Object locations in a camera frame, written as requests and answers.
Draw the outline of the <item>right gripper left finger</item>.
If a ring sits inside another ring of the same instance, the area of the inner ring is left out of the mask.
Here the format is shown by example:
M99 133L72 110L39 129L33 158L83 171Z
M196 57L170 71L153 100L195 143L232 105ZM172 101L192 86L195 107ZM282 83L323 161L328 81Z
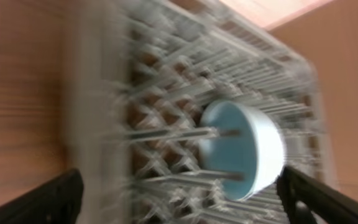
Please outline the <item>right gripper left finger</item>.
M0 224L75 224L81 211L84 183L70 169L0 206Z

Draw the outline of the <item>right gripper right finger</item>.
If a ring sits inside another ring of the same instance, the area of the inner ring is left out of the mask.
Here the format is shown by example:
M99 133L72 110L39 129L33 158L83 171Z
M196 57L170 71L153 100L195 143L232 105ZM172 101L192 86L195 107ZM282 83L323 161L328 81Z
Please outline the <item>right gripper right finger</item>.
M276 180L277 195L291 224L317 224L314 214L326 223L358 224L358 202L285 166Z

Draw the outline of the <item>light blue bowl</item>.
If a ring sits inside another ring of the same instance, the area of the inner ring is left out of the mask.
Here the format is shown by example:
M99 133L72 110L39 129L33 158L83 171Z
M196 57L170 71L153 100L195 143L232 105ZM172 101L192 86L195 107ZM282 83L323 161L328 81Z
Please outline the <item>light blue bowl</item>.
M262 111L228 100L206 107L202 127L236 129L240 135L202 139L201 162L208 170L241 172L244 180L223 182L224 196L242 200L272 185L285 165L287 149L279 129Z

